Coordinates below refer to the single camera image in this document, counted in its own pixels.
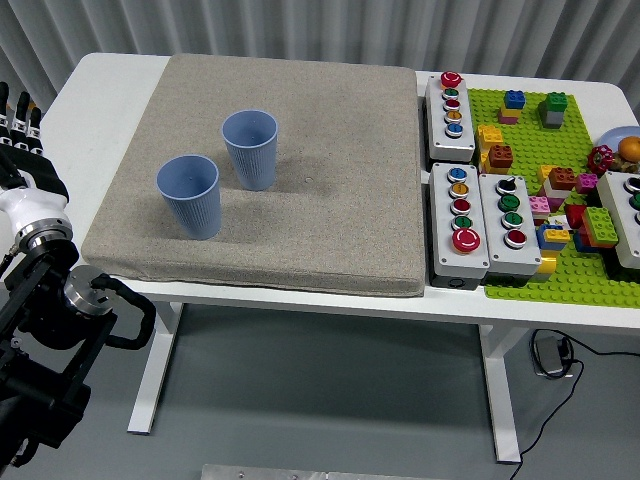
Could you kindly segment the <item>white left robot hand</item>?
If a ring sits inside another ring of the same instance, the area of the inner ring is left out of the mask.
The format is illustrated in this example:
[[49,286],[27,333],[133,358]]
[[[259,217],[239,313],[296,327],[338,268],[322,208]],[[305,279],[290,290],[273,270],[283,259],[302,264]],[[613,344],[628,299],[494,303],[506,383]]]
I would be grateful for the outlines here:
[[1,211],[11,222],[15,243],[70,240],[73,230],[65,213],[66,186],[44,156],[40,123],[42,112],[31,105],[28,92],[20,94],[13,115],[7,114],[9,86],[1,83]]

